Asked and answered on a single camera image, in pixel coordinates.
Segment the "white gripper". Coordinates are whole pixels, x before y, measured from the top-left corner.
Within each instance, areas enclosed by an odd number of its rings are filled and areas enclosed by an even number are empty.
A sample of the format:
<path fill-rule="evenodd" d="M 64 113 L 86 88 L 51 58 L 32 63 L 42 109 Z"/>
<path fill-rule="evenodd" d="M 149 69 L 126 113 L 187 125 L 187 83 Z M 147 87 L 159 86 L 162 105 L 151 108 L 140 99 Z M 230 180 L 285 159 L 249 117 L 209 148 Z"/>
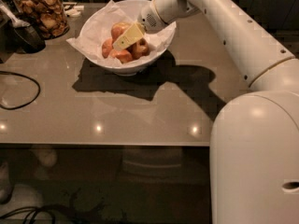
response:
<path fill-rule="evenodd" d="M 163 30 L 166 23 L 160 18 L 152 1 L 141 8 L 137 21 L 132 23 L 113 43 L 113 49 L 123 50 L 139 41 L 145 34 L 156 34 Z"/>

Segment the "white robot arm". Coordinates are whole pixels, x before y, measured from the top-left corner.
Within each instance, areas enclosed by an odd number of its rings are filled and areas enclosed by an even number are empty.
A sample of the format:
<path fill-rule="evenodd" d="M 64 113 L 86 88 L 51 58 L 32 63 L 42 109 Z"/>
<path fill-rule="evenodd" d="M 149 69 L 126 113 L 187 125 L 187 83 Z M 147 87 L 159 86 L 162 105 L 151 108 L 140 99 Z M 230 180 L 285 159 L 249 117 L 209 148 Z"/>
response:
<path fill-rule="evenodd" d="M 299 60 L 232 0 L 151 0 L 137 19 L 157 33 L 195 11 L 249 86 L 213 123 L 212 224 L 299 224 Z"/>

